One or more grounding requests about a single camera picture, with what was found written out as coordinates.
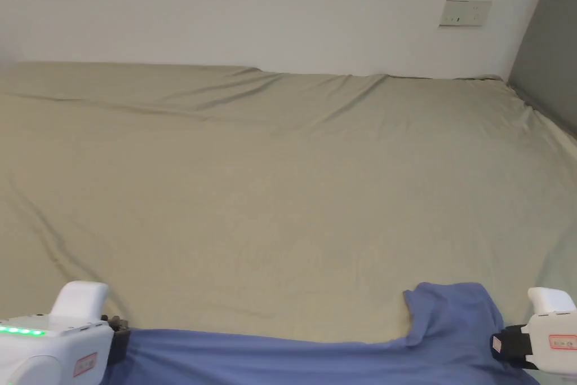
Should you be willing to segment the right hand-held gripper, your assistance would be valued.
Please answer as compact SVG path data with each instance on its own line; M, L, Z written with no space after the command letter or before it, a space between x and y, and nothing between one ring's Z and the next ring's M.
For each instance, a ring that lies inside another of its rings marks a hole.
M514 368L576 380L576 305L562 290L532 287L533 314L491 336L492 357Z

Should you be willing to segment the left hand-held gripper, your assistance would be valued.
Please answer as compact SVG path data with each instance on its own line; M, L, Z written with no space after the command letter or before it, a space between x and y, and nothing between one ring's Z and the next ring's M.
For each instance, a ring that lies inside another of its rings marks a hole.
M72 281L48 314L1 320L2 384L101 384L122 362L131 331L103 313L109 287Z

